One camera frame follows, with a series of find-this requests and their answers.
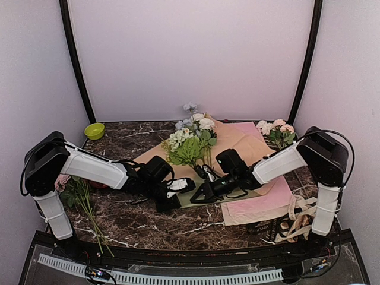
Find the green hydrangea leaf bunch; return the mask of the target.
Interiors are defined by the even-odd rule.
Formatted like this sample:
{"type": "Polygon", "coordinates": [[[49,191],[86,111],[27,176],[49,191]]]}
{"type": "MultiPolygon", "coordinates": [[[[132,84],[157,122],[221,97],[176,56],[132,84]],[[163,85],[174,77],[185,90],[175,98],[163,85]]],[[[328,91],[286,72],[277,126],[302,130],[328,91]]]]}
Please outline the green hydrangea leaf bunch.
{"type": "Polygon", "coordinates": [[[161,147],[170,164],[195,168],[198,162],[205,162],[208,142],[190,129],[184,128],[170,134],[169,138],[161,143],[161,147]]]}

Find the blue flower stem bunch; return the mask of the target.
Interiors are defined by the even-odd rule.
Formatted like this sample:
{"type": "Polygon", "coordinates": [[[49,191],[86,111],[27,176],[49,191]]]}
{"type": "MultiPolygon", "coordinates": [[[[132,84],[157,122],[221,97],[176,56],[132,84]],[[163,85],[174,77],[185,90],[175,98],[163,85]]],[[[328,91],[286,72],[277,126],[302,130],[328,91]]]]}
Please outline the blue flower stem bunch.
{"type": "Polygon", "coordinates": [[[201,136],[201,120],[206,116],[203,113],[198,112],[198,105],[193,102],[189,102],[183,105],[183,110],[187,113],[188,118],[175,123],[175,130],[187,128],[193,132],[196,136],[201,136]]]}

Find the white rose stem bunch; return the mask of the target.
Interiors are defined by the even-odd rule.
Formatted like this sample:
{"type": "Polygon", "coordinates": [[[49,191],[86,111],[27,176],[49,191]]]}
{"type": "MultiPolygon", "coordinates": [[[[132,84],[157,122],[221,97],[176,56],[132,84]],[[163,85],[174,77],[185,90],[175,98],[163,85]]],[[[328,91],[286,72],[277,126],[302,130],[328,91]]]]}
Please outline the white rose stem bunch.
{"type": "Polygon", "coordinates": [[[191,116],[194,131],[202,141],[205,141],[204,161],[211,166],[211,149],[217,143],[216,123],[210,115],[206,113],[194,113],[191,116]]]}

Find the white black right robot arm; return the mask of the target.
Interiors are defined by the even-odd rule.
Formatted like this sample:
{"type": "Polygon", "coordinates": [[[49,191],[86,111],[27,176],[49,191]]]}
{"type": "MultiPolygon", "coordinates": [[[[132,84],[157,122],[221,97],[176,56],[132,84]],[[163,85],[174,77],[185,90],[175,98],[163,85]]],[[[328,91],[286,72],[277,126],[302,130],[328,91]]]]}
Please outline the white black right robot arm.
{"type": "Polygon", "coordinates": [[[334,217],[341,203],[341,193],[352,173],[347,170],[349,158],[354,152],[333,138],[334,131],[311,127],[304,136],[292,145],[277,151],[251,167],[242,160],[234,149],[217,155],[224,176],[213,171],[198,169],[204,183],[190,199],[193,204],[212,204],[239,188],[243,191],[256,190],[272,180],[301,167],[307,167],[318,186],[315,218],[311,225],[313,235],[303,245],[303,253],[315,258],[326,247],[323,236],[329,234],[334,217]]]}

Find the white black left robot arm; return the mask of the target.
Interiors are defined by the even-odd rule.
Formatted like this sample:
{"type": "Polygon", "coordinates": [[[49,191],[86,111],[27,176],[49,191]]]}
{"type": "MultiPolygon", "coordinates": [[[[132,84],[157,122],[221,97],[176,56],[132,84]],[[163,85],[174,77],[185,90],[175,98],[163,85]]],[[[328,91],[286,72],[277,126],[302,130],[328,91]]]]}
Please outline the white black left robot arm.
{"type": "Polygon", "coordinates": [[[62,175],[83,178],[112,189],[136,190],[157,201],[171,199],[175,192],[188,186],[184,178],[173,177],[172,167],[159,156],[147,163],[110,160],[78,148],[61,132],[52,132],[25,155],[20,191],[24,196],[33,197],[54,237],[61,240],[61,250],[71,259],[80,258],[84,247],[73,237],[74,228],[55,186],[62,175]]]}

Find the dark red floral bowl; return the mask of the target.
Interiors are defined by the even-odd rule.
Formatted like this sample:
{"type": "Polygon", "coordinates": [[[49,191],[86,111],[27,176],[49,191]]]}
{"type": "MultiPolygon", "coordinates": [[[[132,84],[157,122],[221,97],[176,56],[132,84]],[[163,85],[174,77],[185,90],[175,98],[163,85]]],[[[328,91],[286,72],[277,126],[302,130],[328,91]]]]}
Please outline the dark red floral bowl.
{"type": "Polygon", "coordinates": [[[96,189],[105,189],[107,188],[107,185],[104,185],[102,183],[98,183],[98,182],[94,182],[94,181],[90,181],[89,184],[93,187],[93,188],[96,188],[96,189]]]}

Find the pink rose stem bunch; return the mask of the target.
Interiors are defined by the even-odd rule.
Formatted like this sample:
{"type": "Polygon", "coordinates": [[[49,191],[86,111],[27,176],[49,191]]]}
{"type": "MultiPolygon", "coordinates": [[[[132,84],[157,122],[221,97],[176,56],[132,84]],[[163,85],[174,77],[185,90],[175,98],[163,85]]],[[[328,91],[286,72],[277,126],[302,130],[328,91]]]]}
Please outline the pink rose stem bunch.
{"type": "Polygon", "coordinates": [[[68,215],[79,214],[87,223],[100,253],[103,254],[107,250],[110,256],[114,257],[115,254],[110,248],[109,239],[97,221],[95,205],[91,201],[89,181],[78,176],[60,174],[55,182],[55,189],[64,204],[64,209],[68,210],[68,215]]]}

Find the lime green plastic bowl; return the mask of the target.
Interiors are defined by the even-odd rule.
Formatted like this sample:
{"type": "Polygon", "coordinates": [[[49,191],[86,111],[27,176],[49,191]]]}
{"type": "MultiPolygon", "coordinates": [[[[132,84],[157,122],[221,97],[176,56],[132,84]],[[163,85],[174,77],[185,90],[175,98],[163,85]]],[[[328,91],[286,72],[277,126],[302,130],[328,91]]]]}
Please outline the lime green plastic bowl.
{"type": "Polygon", "coordinates": [[[105,125],[100,122],[93,123],[84,130],[84,133],[90,140],[99,140],[105,134],[105,125]]]}

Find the pink wrapping paper sheet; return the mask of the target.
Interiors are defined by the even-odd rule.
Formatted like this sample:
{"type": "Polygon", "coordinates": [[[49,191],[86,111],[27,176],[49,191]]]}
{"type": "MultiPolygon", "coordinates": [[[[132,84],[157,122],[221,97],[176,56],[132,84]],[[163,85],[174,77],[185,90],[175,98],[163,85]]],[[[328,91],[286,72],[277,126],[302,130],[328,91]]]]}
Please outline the pink wrapping paper sheet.
{"type": "Polygon", "coordinates": [[[283,176],[271,181],[242,199],[221,204],[225,226],[256,223],[281,217],[288,213],[293,194],[283,176]]]}

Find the pink white rose bunch right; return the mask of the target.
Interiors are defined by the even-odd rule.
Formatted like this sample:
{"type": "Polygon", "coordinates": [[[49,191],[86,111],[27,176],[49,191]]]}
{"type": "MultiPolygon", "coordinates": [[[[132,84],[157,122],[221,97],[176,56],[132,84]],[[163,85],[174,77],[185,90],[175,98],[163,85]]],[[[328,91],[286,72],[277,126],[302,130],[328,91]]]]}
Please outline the pink white rose bunch right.
{"type": "Polygon", "coordinates": [[[273,122],[261,120],[256,127],[264,137],[265,142],[276,150],[282,150],[292,145],[296,138],[294,127],[287,124],[283,119],[276,119],[273,122]]]}

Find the cream ribbon pile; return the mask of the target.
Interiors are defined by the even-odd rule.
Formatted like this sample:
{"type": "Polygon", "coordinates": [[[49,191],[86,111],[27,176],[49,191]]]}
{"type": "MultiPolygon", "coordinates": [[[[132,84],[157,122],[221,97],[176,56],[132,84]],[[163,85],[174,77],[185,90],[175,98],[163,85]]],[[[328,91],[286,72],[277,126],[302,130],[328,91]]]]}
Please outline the cream ribbon pile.
{"type": "Polygon", "coordinates": [[[303,238],[308,240],[312,222],[316,216],[317,198],[304,199],[300,195],[292,195],[287,209],[287,216],[280,222],[280,229],[274,242],[296,243],[303,238]]]}

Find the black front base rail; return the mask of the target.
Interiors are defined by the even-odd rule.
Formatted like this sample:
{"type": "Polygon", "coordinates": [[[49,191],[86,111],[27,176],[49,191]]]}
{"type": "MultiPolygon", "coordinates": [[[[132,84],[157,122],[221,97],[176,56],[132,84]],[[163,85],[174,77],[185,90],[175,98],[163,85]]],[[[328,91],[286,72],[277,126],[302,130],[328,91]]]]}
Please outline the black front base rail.
{"type": "Polygon", "coordinates": [[[357,257],[356,241],[351,230],[328,237],[315,236],[310,242],[271,244],[270,231],[254,235],[245,226],[224,227],[205,224],[196,229],[159,229],[142,225],[105,231],[107,245],[100,247],[89,229],[75,228],[81,250],[87,251],[96,265],[227,265],[256,263],[260,267],[298,266],[308,259],[328,257],[337,253],[357,257]]]}

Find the black vertical frame post left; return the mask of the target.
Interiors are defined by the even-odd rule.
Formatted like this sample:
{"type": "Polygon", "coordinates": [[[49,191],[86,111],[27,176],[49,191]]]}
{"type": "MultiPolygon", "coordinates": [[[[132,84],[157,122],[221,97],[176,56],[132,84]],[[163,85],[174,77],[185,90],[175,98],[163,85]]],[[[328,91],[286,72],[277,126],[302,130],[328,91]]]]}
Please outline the black vertical frame post left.
{"type": "Polygon", "coordinates": [[[84,76],[81,70],[80,59],[77,52],[77,47],[74,39],[74,32],[71,24],[71,17],[69,12],[69,3],[67,0],[59,0],[59,7],[61,11],[62,24],[66,38],[66,45],[68,48],[71,65],[74,71],[77,86],[80,92],[81,101],[85,108],[85,113],[91,124],[96,123],[96,117],[92,108],[90,97],[88,95],[87,87],[84,81],[84,76]]]}

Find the black vertical frame post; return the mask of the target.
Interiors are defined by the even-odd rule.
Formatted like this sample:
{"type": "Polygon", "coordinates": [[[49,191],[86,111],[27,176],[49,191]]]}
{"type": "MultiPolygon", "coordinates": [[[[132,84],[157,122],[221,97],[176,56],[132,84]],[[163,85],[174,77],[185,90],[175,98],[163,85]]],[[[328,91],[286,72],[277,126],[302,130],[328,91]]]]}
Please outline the black vertical frame post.
{"type": "Polygon", "coordinates": [[[68,48],[71,65],[74,71],[77,86],[80,92],[81,101],[85,108],[85,113],[91,124],[96,123],[96,117],[92,108],[90,97],[88,95],[87,87],[84,81],[84,76],[81,70],[80,59],[77,52],[77,47],[74,39],[74,32],[71,24],[71,17],[69,12],[69,3],[67,0],[59,0],[59,7],[61,11],[62,24],[66,38],[66,45],[68,48]]]}
{"type": "Polygon", "coordinates": [[[313,5],[313,13],[311,19],[311,26],[308,36],[308,42],[305,51],[305,57],[303,60],[302,70],[299,77],[299,82],[294,95],[293,104],[290,109],[287,122],[291,125],[294,124],[297,113],[300,108],[302,97],[306,88],[306,83],[309,76],[309,71],[312,65],[312,60],[314,57],[315,45],[318,37],[319,24],[322,15],[323,0],[315,0],[313,5]]]}

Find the black vertical frame post right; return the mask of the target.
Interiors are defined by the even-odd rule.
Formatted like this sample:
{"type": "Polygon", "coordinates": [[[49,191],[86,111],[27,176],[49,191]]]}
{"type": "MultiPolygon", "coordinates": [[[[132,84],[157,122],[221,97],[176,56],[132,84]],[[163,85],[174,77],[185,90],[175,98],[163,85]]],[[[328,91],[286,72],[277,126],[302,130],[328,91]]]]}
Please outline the black vertical frame post right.
{"type": "Polygon", "coordinates": [[[306,88],[306,83],[309,76],[309,71],[312,65],[312,60],[314,57],[315,45],[318,37],[319,24],[322,15],[323,0],[315,0],[313,5],[313,13],[311,19],[311,26],[308,36],[308,42],[305,51],[305,57],[303,60],[302,70],[299,77],[299,82],[294,95],[293,104],[290,109],[287,122],[291,125],[294,124],[297,113],[300,108],[302,97],[306,88]]]}

